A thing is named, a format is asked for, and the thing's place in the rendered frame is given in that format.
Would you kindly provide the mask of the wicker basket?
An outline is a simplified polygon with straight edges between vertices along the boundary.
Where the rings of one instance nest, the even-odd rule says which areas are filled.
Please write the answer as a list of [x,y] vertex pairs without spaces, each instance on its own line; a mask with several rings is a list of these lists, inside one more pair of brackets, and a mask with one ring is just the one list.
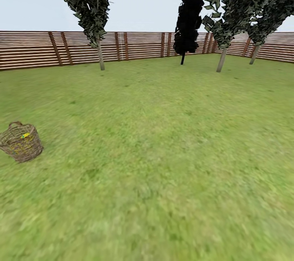
[[[12,127],[13,124],[19,126]],[[21,139],[21,136],[25,133],[35,136],[34,139],[31,136],[32,141],[29,140],[29,136],[26,137],[33,150],[31,150],[29,143],[26,143],[25,139]],[[20,121],[14,121],[10,122],[9,128],[0,134],[0,149],[17,162],[26,163],[38,157],[43,152],[44,146],[33,124],[22,124]]]

